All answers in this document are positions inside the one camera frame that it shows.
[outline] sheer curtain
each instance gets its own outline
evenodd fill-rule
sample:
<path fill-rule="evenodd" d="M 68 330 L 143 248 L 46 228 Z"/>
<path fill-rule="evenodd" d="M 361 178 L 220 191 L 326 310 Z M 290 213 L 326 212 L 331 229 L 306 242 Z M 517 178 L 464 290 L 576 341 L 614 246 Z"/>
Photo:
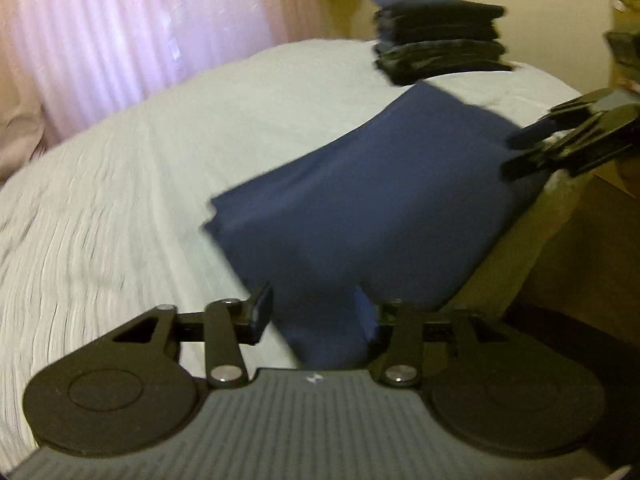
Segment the sheer curtain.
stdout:
<path fill-rule="evenodd" d="M 319 0 L 15 0 L 13 7 L 10 47 L 35 79 L 58 140 L 202 70 L 323 32 Z"/>

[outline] wooden floor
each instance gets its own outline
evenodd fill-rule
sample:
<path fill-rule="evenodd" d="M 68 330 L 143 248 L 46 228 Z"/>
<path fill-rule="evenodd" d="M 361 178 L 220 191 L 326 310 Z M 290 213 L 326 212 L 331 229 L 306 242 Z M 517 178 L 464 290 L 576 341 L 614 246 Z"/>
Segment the wooden floor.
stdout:
<path fill-rule="evenodd" d="M 518 301 L 575 317 L 640 348 L 640 202 L 594 178 Z"/>

